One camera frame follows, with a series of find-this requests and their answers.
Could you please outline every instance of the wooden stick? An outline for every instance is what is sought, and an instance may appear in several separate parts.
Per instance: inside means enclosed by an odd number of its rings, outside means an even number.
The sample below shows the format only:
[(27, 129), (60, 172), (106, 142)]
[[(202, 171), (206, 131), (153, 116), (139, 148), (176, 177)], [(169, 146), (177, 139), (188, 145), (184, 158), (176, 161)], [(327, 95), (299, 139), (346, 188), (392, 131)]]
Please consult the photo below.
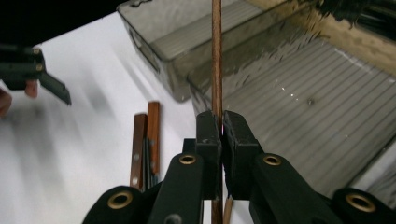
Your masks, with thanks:
[(148, 140), (155, 185), (160, 173), (160, 103), (157, 101), (148, 102)]
[[(221, 0), (212, 0), (212, 111), (222, 127)], [(212, 201), (212, 224), (222, 224), (222, 169), (219, 167), (219, 198)]]
[(130, 186), (139, 190), (143, 190), (143, 140), (146, 137), (146, 131), (147, 115), (134, 115)]
[(229, 197), (225, 201), (223, 224), (230, 224), (232, 208), (233, 208), (233, 199), (231, 197)]
[(222, 125), (221, 0), (212, 0), (212, 111)]

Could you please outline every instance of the hand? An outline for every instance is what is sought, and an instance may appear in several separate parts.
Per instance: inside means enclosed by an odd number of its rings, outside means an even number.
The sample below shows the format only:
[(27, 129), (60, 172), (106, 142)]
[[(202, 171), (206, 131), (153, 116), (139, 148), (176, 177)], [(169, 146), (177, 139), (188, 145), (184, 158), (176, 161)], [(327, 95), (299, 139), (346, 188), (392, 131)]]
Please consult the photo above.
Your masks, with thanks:
[[(36, 98), (38, 95), (37, 80), (27, 80), (25, 93), (31, 98)], [(6, 91), (0, 89), (0, 118), (4, 117), (11, 107), (12, 97)]]

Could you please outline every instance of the white surface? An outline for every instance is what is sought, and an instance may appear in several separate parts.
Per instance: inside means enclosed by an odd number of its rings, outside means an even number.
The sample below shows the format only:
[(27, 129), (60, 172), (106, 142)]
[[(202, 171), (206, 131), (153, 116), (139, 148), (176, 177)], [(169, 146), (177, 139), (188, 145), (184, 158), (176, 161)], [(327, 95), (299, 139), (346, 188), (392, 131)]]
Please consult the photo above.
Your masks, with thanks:
[[(72, 106), (44, 89), (35, 100), (11, 92), (0, 119), (0, 223), (81, 223), (105, 191), (129, 184), (134, 114), (162, 104), (162, 177), (183, 139), (195, 137), (195, 116), (138, 58), (117, 13), (39, 47)], [(236, 207), (233, 223), (251, 223), (247, 203)]]

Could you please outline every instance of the black background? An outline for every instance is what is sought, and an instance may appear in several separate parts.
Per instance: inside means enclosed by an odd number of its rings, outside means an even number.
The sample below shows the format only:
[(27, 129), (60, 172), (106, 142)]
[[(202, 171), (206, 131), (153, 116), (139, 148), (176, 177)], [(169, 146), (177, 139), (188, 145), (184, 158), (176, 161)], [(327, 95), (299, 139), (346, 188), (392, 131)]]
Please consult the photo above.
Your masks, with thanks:
[(0, 43), (33, 46), (103, 18), (126, 0), (0, 2)]

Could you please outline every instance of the brass grommet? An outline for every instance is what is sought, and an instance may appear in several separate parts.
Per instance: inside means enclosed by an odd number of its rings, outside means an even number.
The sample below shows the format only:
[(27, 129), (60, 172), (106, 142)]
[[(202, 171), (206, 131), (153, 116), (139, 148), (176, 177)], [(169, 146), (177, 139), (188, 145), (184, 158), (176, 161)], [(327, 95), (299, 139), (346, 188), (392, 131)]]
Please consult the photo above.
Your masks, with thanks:
[(39, 54), (40, 53), (40, 49), (33, 49), (33, 54)]
[(375, 211), (375, 204), (368, 198), (356, 193), (350, 193), (346, 196), (346, 201), (354, 208), (362, 212), (372, 213)]
[(113, 196), (108, 199), (107, 205), (112, 209), (121, 209), (130, 204), (132, 199), (132, 193), (128, 190), (123, 190), (113, 194)]
[(195, 163), (196, 159), (192, 155), (183, 155), (179, 159), (180, 163), (185, 164), (185, 165), (190, 165)]
[(269, 155), (269, 156), (264, 156), (264, 162), (265, 163), (267, 163), (268, 165), (274, 165), (274, 166), (276, 166), (276, 165), (280, 165), (280, 163), (282, 163), (282, 160), (279, 158), (279, 157), (277, 157), (277, 156), (272, 156), (272, 155)]
[(38, 63), (38, 64), (35, 66), (35, 70), (36, 70), (37, 72), (42, 71), (42, 70), (43, 70), (43, 64)]

